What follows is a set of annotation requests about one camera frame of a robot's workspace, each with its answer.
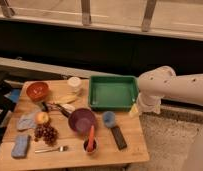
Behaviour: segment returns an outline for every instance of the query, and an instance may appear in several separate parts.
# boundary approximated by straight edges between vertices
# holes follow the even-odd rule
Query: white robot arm
[[[169,66],[145,72],[137,79],[140,112],[160,113],[161,99],[203,106],[203,74],[176,76]]]

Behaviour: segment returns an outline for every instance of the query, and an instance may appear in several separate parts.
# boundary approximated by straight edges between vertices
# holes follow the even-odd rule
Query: green plastic bin
[[[91,76],[88,104],[92,110],[130,110],[138,89],[134,76]]]

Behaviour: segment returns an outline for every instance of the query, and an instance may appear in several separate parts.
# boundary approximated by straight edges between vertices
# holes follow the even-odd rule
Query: apple
[[[50,117],[47,112],[38,112],[35,115],[36,124],[45,124],[50,120]]]

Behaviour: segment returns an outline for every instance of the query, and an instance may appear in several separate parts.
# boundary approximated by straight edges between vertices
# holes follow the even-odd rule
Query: white cup
[[[81,79],[79,77],[70,77],[67,81],[73,93],[79,93],[81,90]]]

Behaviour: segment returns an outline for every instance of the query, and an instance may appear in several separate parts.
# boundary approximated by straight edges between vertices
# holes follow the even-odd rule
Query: orange bowl
[[[45,82],[35,82],[28,86],[26,94],[28,97],[34,101],[38,102],[44,100],[48,95],[49,87]]]

